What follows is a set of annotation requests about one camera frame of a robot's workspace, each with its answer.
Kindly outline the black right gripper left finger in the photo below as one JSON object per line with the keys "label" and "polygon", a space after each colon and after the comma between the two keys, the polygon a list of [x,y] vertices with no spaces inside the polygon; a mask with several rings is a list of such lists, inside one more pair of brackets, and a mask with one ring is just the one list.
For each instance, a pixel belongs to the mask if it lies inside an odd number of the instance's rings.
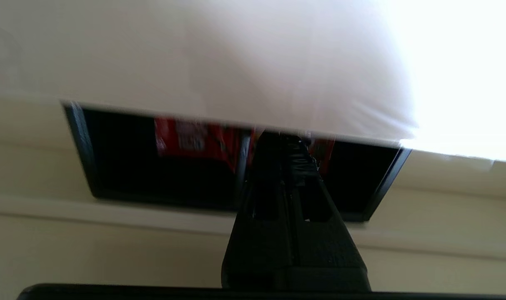
{"label": "black right gripper left finger", "polygon": [[240,196],[241,207],[221,266],[221,285],[235,290],[286,290],[292,258],[279,133],[264,132],[259,137]]}

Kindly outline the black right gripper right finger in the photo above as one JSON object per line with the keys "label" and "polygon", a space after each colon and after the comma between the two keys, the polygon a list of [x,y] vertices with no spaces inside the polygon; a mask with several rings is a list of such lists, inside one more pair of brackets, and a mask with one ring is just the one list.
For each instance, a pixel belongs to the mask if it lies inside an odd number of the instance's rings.
{"label": "black right gripper right finger", "polygon": [[288,287],[369,292],[366,265],[304,142],[296,135],[280,137],[293,255]]}

